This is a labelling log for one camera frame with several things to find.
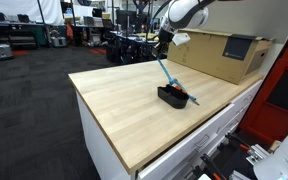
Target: cardboard box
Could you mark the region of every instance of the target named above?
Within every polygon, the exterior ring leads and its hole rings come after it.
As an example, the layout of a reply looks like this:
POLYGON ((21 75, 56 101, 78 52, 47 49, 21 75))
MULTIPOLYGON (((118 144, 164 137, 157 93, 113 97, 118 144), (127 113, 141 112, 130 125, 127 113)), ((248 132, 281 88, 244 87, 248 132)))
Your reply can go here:
POLYGON ((272 41, 262 37, 184 29, 191 40, 170 44, 167 59, 240 84, 256 74, 272 41))

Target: cabinet drawer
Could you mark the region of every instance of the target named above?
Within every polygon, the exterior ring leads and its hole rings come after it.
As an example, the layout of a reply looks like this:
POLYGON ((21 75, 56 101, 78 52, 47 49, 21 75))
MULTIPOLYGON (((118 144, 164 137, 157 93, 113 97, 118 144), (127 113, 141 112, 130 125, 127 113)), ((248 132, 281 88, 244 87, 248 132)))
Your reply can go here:
POLYGON ((246 91, 244 91, 242 94, 240 94, 238 97, 236 97, 232 102, 232 104, 235 105, 236 108, 244 107, 247 104, 250 104, 252 100, 254 99, 258 89, 260 88, 263 80, 257 81, 253 86, 248 88, 246 91))
POLYGON ((223 117, 228 116, 233 107, 234 105, 229 105, 220 111, 196 131, 152 162, 139 173, 139 179, 162 179, 174 169, 176 170, 179 164, 187 163, 217 136, 218 123, 223 124, 223 126, 227 123, 226 120, 223 121, 225 119, 223 117))

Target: wooden table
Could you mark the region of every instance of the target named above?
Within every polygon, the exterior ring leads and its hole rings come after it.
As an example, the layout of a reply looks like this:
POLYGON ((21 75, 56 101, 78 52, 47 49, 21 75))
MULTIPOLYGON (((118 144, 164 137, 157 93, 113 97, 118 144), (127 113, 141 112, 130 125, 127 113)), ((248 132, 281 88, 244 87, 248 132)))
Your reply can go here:
POLYGON ((258 74, 234 85, 168 60, 163 63, 200 106, 189 101, 178 110, 158 98, 157 87, 168 81, 156 61, 69 74, 78 96, 130 175, 262 77, 258 74))

